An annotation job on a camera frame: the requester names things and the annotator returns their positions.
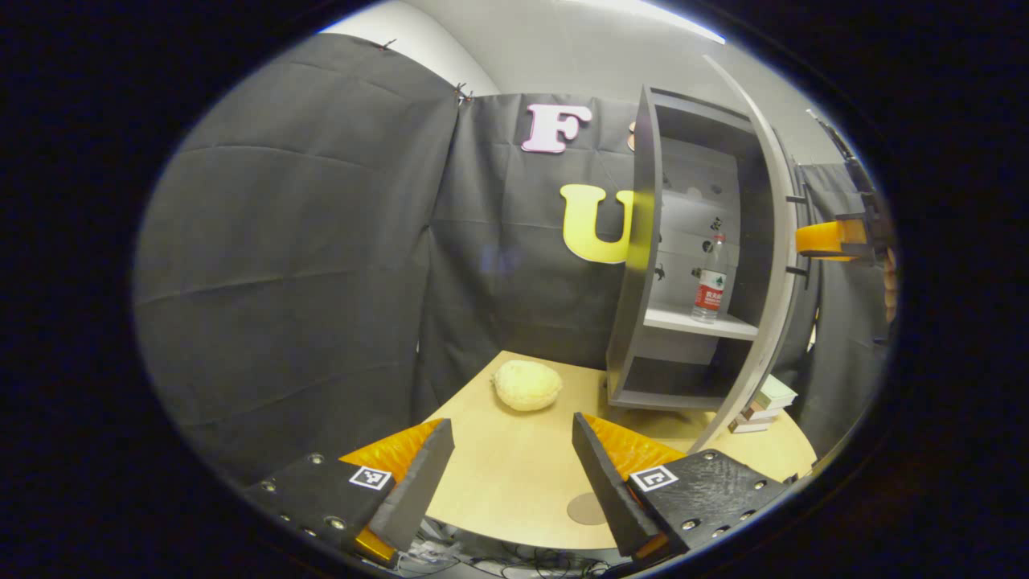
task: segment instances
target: table surface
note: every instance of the table surface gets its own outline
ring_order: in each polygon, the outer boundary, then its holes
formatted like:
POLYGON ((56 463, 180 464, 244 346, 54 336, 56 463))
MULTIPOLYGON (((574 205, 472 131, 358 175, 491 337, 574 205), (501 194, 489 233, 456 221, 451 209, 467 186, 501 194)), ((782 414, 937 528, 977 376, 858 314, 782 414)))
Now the table surface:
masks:
MULTIPOLYGON (((607 418, 604 372, 501 352, 426 421, 450 419, 454 454, 428 516, 465 531, 554 549, 615 547, 607 523, 586 526, 568 516, 568 503, 592 493, 572 448, 575 412, 607 418), (507 407, 491 383, 500 366, 528 360, 553 368, 564 385, 557 402, 542 410, 507 407)), ((714 418, 705 411, 627 409, 615 421, 682 453, 714 418)), ((805 476, 815 462, 811 443, 782 412, 768 431, 732 434, 728 429, 706 448, 724 453, 766 476, 805 476)))

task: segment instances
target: red bottle label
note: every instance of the red bottle label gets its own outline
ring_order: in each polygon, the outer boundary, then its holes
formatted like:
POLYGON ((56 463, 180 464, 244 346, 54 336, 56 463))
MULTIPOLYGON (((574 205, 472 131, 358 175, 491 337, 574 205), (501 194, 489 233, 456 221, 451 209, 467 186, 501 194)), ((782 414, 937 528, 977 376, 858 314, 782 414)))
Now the red bottle label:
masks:
POLYGON ((704 269, 701 273, 701 283, 697 286, 697 299, 694 304, 699 307, 718 311, 721 305, 722 288, 725 286, 725 274, 704 269))

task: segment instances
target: stack of books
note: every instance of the stack of books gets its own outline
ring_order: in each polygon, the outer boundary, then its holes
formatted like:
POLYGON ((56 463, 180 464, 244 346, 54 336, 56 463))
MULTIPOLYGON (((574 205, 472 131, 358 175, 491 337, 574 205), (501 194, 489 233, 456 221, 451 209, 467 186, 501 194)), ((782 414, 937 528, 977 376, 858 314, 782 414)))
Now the stack of books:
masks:
POLYGON ((793 403, 794 398, 796 393, 769 374, 750 406, 729 426, 729 432, 756 433, 769 430, 769 425, 775 422, 783 408, 793 403))

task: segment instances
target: round table spot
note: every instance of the round table spot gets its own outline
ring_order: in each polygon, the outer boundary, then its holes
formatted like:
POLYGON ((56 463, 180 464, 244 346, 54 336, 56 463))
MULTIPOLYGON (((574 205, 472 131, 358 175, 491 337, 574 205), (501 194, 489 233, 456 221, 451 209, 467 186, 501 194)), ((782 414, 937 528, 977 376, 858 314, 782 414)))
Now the round table spot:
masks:
POLYGON ((568 516, 579 524, 603 524, 607 522, 600 502, 593 493, 579 495, 568 503, 568 516))

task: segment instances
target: yellow letter u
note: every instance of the yellow letter u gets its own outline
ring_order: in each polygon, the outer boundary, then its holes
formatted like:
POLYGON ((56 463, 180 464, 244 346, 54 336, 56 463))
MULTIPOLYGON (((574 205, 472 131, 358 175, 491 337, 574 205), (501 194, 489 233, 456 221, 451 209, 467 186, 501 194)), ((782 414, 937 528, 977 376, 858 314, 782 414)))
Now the yellow letter u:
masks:
POLYGON ((597 205, 607 192, 597 186, 571 184, 561 187, 565 197, 565 245, 579 257, 602 263, 620 263, 629 251, 629 228, 633 222, 633 191, 619 190, 614 197, 625 206, 622 238, 601 241, 597 238, 597 205))

